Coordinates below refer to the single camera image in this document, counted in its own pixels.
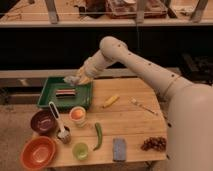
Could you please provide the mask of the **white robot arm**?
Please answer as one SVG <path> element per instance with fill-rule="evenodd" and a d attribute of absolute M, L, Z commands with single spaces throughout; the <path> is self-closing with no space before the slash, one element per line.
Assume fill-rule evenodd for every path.
<path fill-rule="evenodd" d="M 111 36 L 80 67 L 80 83 L 120 62 L 168 101 L 166 171 L 213 171 L 213 87 L 193 83 L 128 50 Z"/>

